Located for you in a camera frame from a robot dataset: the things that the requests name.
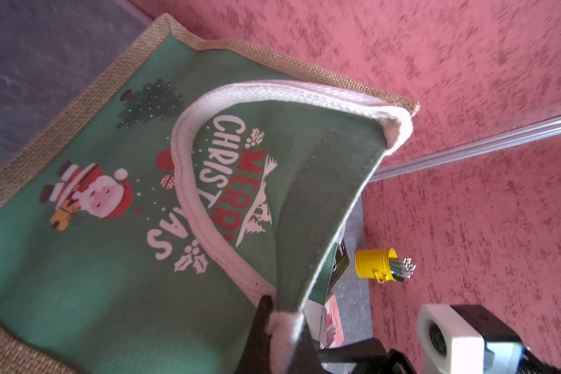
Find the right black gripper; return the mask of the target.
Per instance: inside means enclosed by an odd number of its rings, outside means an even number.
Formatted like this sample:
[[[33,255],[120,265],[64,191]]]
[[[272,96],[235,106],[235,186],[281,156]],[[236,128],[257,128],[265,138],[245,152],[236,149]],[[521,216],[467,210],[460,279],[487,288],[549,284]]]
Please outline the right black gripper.
[[[352,373],[417,373],[407,355],[394,349],[387,351],[375,338],[319,349],[318,356],[322,363],[355,364]]]

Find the black book yellow characters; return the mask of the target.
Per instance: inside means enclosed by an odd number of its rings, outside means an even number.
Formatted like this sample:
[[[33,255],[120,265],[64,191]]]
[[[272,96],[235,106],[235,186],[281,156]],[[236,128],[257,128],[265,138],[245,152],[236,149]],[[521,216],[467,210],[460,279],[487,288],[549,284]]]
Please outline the black book yellow characters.
[[[348,256],[347,246],[344,240],[342,239],[337,247],[337,250],[335,252],[335,257],[333,259],[329,284],[327,288],[328,292],[330,292],[333,286],[336,285],[336,283],[341,278],[343,273],[348,269],[349,265],[350,265],[350,260]]]

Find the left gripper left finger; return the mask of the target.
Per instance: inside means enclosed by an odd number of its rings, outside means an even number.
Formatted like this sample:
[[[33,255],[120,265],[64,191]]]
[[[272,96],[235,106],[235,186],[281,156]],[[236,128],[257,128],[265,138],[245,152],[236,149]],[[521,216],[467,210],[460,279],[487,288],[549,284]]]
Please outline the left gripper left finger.
[[[271,372],[271,337],[266,333],[266,326],[273,310],[272,297],[263,296],[257,307],[245,349],[235,370],[236,374],[269,374]]]

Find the green burlap canvas bag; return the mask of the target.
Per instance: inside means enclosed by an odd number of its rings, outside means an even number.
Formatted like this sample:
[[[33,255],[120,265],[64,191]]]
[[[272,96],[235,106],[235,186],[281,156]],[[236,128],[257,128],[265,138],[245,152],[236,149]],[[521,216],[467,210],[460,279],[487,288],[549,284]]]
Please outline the green burlap canvas bag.
[[[0,373],[233,373],[327,337],[345,222],[418,102],[158,17],[0,167]]]

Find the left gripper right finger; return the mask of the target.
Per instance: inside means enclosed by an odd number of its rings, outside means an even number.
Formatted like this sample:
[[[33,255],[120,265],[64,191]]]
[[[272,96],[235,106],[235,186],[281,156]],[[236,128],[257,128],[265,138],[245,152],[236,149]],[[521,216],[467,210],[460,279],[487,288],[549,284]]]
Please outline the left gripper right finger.
[[[304,322],[302,333],[297,343],[291,365],[290,374],[328,374],[319,360],[307,322]]]

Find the pink red book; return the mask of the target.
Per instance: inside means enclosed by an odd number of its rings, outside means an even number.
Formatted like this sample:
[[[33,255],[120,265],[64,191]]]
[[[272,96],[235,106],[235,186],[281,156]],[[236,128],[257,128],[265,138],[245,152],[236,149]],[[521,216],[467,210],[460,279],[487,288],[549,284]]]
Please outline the pink red book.
[[[336,295],[329,296],[324,307],[326,310],[326,327],[322,340],[323,348],[339,348],[344,344],[344,331]]]

